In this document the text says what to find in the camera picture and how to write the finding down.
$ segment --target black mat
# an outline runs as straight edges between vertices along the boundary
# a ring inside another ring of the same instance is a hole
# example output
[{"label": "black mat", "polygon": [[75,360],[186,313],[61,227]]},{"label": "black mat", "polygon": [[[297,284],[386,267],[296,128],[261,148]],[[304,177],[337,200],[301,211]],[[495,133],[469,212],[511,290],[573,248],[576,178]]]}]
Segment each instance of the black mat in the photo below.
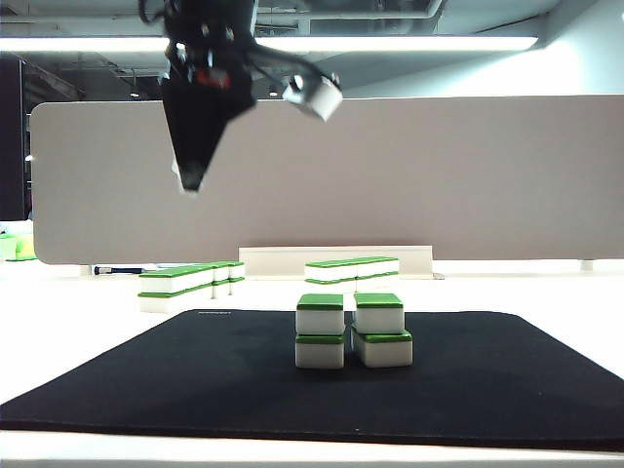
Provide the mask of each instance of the black mat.
[{"label": "black mat", "polygon": [[528,322],[407,325],[411,368],[297,370],[293,312],[185,312],[6,403],[0,428],[623,450],[624,381]]}]

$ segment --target ceiling light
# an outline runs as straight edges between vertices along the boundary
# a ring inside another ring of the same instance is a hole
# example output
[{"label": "ceiling light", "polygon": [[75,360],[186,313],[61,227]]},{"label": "ceiling light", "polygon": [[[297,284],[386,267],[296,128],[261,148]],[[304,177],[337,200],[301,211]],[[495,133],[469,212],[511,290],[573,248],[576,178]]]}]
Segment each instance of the ceiling light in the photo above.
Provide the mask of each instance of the ceiling light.
[{"label": "ceiling light", "polygon": [[278,93],[278,91],[277,91],[277,86],[275,86],[275,85],[271,85],[271,86],[269,86],[269,95],[270,95],[272,98],[276,98],[277,96],[279,96],[279,95],[280,95],[280,94]]},{"label": "ceiling light", "polygon": [[[366,36],[260,37],[258,44],[287,52],[409,52],[409,51],[523,51],[536,37],[495,36]],[[159,52],[165,37],[2,37],[7,52]]]},{"label": "ceiling light", "polygon": [[536,37],[367,36],[270,37],[257,42],[286,52],[523,51]]}]

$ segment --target black cable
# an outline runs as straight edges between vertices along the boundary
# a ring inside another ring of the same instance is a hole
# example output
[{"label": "black cable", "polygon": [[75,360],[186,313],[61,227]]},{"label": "black cable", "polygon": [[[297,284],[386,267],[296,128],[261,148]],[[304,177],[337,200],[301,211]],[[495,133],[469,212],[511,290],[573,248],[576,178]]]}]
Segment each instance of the black cable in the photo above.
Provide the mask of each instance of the black cable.
[{"label": "black cable", "polygon": [[506,27],[506,26],[513,26],[514,24],[520,24],[521,22],[525,22],[525,21],[529,21],[529,20],[534,20],[536,18],[538,18],[539,15],[533,15],[532,17],[528,17],[528,18],[524,18],[524,19],[517,19],[515,21],[509,21],[509,22],[505,22],[504,24],[499,24],[498,26],[492,26],[492,27],[488,27],[486,29],[482,29],[481,31],[477,31],[475,32],[475,34],[480,34],[482,32],[489,32],[489,31],[493,31],[494,29],[500,29],[501,27]]},{"label": "black cable", "polygon": [[282,81],[281,78],[278,78],[277,76],[273,75],[272,73],[269,73],[265,69],[261,68],[259,65],[256,65],[255,63],[253,63],[250,60],[248,60],[248,65],[251,68],[253,68],[255,71],[257,71],[260,74],[262,74],[265,78],[268,78],[269,81],[272,81],[276,85],[284,86],[284,82]]},{"label": "black cable", "polygon": [[247,53],[252,54],[252,55],[258,54],[260,57],[274,59],[278,62],[294,63],[303,68],[307,68],[309,71],[311,71],[314,74],[317,74],[320,76],[326,76],[326,74],[323,73],[323,70],[321,70],[321,68],[316,66],[314,63],[310,63],[304,58],[300,58],[298,56],[295,56],[293,54],[288,54],[286,52],[278,51],[276,49],[271,49],[270,47],[260,46],[257,43],[254,44],[249,50],[247,50]]}]

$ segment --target green object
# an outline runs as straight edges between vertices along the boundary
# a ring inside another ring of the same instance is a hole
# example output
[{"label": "green object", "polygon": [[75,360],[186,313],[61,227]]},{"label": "green object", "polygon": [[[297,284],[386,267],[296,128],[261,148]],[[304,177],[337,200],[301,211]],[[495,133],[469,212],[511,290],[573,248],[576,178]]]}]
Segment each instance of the green object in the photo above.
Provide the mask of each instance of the green object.
[{"label": "green object", "polygon": [[306,263],[305,266],[313,266],[316,268],[335,268],[337,266],[353,266],[366,263],[378,263],[380,261],[394,260],[398,260],[398,258],[394,256],[359,256],[356,258],[347,258],[344,260],[310,261]]},{"label": "green object", "polygon": [[175,266],[162,270],[147,271],[138,275],[140,278],[176,278],[178,276],[199,273],[200,271],[212,270],[215,267],[210,263],[196,263],[194,265]]},{"label": "green object", "polygon": [[344,334],[298,334],[295,342],[302,344],[343,344]]},{"label": "green object", "polygon": [[18,249],[18,239],[10,234],[0,235],[0,259],[15,260]]},{"label": "green object", "polygon": [[15,261],[34,260],[37,258],[34,236],[32,234],[16,234],[15,238],[18,241]]},{"label": "green object", "polygon": [[389,271],[387,273],[377,273],[376,275],[358,276],[356,279],[357,280],[369,280],[370,278],[379,278],[379,277],[383,277],[383,276],[395,276],[395,275],[398,275],[398,274],[399,274],[398,271]]},{"label": "green object", "polygon": [[330,281],[322,281],[322,280],[305,280],[306,283],[312,283],[313,285],[339,285],[340,283],[346,283],[347,281],[355,281],[355,278],[343,278],[341,280],[330,280]]},{"label": "green object", "polygon": [[177,297],[179,295],[183,295],[186,293],[192,293],[193,291],[202,290],[203,288],[208,288],[212,286],[212,283],[207,283],[206,285],[195,286],[193,288],[189,288],[187,290],[182,290],[178,292],[140,292],[138,294],[139,297],[153,297],[156,299],[170,299],[172,297]]},{"label": "green object", "polygon": [[353,332],[357,333],[366,343],[397,343],[399,341],[413,341],[411,333],[403,330],[403,333],[396,334],[364,334],[358,333],[355,327],[351,327]]},{"label": "green object", "polygon": [[297,310],[342,310],[342,294],[304,294]]},{"label": "green object", "polygon": [[395,309],[403,307],[403,302],[391,292],[356,292],[358,308]]}]

